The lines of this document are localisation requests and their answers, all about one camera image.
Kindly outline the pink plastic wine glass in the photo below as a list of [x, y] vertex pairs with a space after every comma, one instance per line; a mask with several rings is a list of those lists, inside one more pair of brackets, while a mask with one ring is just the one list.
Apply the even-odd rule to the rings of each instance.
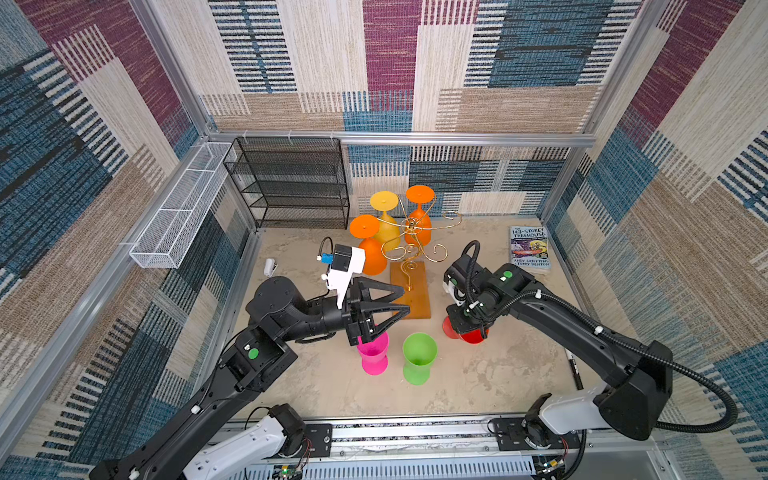
[[361, 357], [363, 371], [371, 376], [383, 374], [389, 365], [388, 348], [389, 336], [387, 332], [369, 343], [359, 343], [357, 351]]

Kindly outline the yellow plastic wine glass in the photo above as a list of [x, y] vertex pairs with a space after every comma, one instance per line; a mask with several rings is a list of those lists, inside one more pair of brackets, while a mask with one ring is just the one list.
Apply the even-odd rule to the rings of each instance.
[[379, 213], [378, 232], [374, 235], [384, 253], [391, 252], [400, 246], [400, 227], [390, 212], [399, 205], [398, 196], [390, 191], [379, 191], [370, 198], [371, 207]]

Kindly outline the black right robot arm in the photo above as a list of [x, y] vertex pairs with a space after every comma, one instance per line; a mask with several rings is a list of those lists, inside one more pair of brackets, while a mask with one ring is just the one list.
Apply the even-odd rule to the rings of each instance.
[[[512, 316], [544, 333], [581, 359], [602, 383], [576, 395], [541, 395], [521, 423], [527, 442], [548, 447], [554, 436], [572, 431], [612, 429], [643, 441], [655, 429], [716, 433], [738, 418], [734, 399], [702, 374], [676, 363], [671, 350], [648, 345], [606, 327], [553, 294], [525, 270], [507, 263], [490, 271], [477, 262], [480, 244], [469, 242], [445, 271], [443, 285], [453, 302], [446, 309], [458, 334], [486, 336], [495, 322]], [[706, 424], [677, 424], [660, 419], [673, 393], [673, 376], [685, 376], [713, 393], [723, 404], [720, 419]]]

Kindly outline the orange front wine glass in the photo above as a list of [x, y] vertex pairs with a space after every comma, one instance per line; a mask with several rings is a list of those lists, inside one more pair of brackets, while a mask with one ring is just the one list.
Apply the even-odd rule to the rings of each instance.
[[379, 219], [373, 215], [360, 215], [349, 226], [352, 236], [360, 239], [359, 247], [365, 253], [363, 273], [367, 276], [376, 276], [384, 272], [388, 260], [382, 253], [382, 244], [375, 239], [379, 232]]

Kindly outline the red plastic wine glass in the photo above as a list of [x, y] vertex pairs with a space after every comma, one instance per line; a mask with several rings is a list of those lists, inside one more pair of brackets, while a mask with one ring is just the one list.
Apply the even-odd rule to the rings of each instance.
[[453, 329], [449, 317], [444, 318], [442, 322], [442, 330], [448, 338], [462, 339], [464, 342], [472, 345], [477, 345], [482, 343], [487, 338], [487, 335], [489, 333], [488, 329], [485, 329], [485, 330], [477, 329], [465, 334], [459, 334]]

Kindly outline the green plastic wine glass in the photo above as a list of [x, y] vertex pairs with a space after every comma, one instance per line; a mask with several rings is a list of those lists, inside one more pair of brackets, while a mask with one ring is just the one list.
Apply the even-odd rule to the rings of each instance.
[[417, 332], [409, 335], [403, 343], [405, 380], [412, 385], [426, 383], [438, 352], [436, 340], [427, 333]]

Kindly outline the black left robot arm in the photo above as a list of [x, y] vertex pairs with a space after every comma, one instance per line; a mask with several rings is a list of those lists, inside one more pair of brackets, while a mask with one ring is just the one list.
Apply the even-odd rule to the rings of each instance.
[[220, 355], [201, 389], [133, 453], [100, 462], [92, 479], [179, 479], [184, 468], [230, 418], [264, 393], [297, 359], [290, 342], [346, 333], [369, 343], [410, 311], [400, 286], [352, 279], [344, 299], [306, 300], [287, 277], [264, 281], [247, 304], [248, 325]]

